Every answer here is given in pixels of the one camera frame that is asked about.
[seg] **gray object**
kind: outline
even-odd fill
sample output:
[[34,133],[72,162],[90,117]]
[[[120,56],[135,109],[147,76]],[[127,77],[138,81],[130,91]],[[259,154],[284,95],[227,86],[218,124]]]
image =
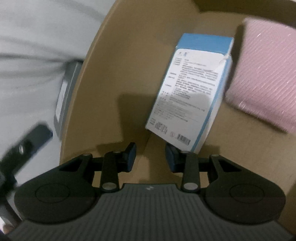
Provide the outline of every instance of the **gray object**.
[[24,147],[22,145],[19,146],[19,151],[21,155],[24,154]]
[[61,91],[57,101],[56,114],[54,116],[54,127],[60,140],[62,140],[62,133],[69,104],[82,64],[82,61],[70,62],[65,71]]
[[55,225],[23,221],[12,241],[195,240],[288,241],[292,235],[277,222],[241,225],[207,209],[197,194],[174,184],[125,184],[103,194],[92,210]]
[[105,190],[110,191],[110,190],[113,190],[113,189],[117,188],[117,185],[115,183],[108,182],[108,183],[104,183],[102,185],[102,188],[105,189]]
[[190,191],[198,189],[198,185],[196,183],[185,183],[183,187]]

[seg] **pink towel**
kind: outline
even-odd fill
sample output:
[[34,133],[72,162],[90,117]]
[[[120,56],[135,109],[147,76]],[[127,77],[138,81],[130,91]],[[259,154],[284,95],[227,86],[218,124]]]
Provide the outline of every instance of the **pink towel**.
[[247,18],[241,55],[226,101],[296,132],[296,29]]

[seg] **logo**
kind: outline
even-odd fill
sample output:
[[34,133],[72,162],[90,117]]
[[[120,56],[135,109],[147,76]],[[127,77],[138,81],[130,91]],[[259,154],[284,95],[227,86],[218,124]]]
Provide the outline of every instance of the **logo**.
[[150,187],[147,187],[146,189],[147,189],[148,191],[151,191],[151,190],[154,189],[154,187],[150,186]]

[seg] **product label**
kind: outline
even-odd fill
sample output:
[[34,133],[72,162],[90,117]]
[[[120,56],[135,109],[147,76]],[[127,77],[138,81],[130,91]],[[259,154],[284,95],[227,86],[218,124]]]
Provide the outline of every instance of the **product label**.
[[190,151],[203,131],[225,64],[220,53],[177,49],[146,128]]
[[62,111],[62,106],[63,106],[63,101],[65,98],[67,85],[68,85],[67,81],[63,81],[62,86],[61,86],[61,90],[59,92],[59,97],[57,100],[56,117],[57,117],[58,122],[59,122],[59,118],[61,116],[61,111]]

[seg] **cardboard box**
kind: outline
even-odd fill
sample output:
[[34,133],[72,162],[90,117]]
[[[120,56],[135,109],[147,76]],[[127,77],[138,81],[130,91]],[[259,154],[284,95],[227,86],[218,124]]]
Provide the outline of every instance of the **cardboard box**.
[[146,129],[182,151],[199,153],[222,102],[233,38],[183,34]]
[[[121,183],[180,184],[181,177],[166,163],[165,141],[145,129],[178,40],[183,33],[235,37],[231,53],[235,68],[242,37],[237,27],[246,14],[293,24],[295,5],[276,0],[116,1],[74,88],[61,162],[83,152],[103,155],[135,141],[135,165],[131,173],[119,175]],[[296,231],[295,215],[289,214],[296,204],[295,146],[295,136],[222,103],[199,155],[221,154],[278,184],[287,194],[280,221]]]

